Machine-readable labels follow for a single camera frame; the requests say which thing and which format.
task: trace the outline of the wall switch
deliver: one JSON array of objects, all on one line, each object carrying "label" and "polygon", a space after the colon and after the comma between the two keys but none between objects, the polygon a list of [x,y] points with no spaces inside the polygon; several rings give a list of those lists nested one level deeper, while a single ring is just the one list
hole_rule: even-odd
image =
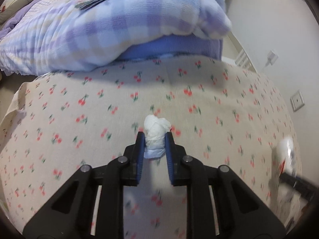
[{"label": "wall switch", "polygon": [[275,61],[278,59],[278,55],[273,52],[272,50],[270,50],[270,52],[268,53],[268,62],[273,65],[275,63]]},{"label": "wall switch", "polygon": [[296,112],[299,110],[302,106],[305,105],[305,101],[303,100],[301,91],[297,91],[294,95],[291,96],[290,98],[291,104],[293,111]]}]

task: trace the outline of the plaid blanket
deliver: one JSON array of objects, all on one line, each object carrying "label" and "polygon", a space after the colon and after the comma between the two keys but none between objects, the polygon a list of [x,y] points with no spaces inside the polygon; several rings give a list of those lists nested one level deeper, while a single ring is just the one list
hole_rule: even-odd
[{"label": "plaid blanket", "polygon": [[231,27],[224,0],[107,0],[86,11],[77,0],[45,1],[0,41],[1,70],[91,71],[135,44],[171,34],[221,38]]}]

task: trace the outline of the crumpled tissue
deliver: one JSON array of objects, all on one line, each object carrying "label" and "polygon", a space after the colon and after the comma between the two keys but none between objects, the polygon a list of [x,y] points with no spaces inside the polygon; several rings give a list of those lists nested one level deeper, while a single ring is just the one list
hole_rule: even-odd
[{"label": "crumpled tissue", "polygon": [[144,158],[158,158],[165,153],[165,134],[171,129],[171,123],[154,115],[148,115],[144,121],[146,147]]}]

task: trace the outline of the white tissue paper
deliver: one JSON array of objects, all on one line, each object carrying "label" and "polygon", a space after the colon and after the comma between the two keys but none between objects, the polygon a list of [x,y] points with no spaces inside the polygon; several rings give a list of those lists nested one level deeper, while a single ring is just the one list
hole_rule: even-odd
[{"label": "white tissue paper", "polygon": [[[279,173],[288,173],[296,177],[296,157],[291,136],[285,137],[277,145],[277,156],[279,158]],[[278,187],[278,197],[284,202],[291,202],[295,191],[285,183],[280,183]]]},{"label": "white tissue paper", "polygon": [[171,129],[168,120],[148,115],[144,121],[146,147],[144,158],[158,158],[165,153],[165,134]]}]

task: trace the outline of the cherry print bedsheet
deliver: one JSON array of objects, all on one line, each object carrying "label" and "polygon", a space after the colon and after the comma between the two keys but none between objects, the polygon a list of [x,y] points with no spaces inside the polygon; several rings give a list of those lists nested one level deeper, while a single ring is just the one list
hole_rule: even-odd
[{"label": "cherry print bedsheet", "polygon": [[[280,92],[264,75],[204,56],[55,72],[24,83],[0,127],[0,175],[19,231],[83,164],[107,164],[133,144],[144,119],[169,120],[177,144],[205,165],[229,165],[280,218],[299,199],[277,195],[275,147],[291,135]],[[185,238],[186,190],[170,185],[166,156],[144,160],[141,184],[124,190],[125,238]]]}]

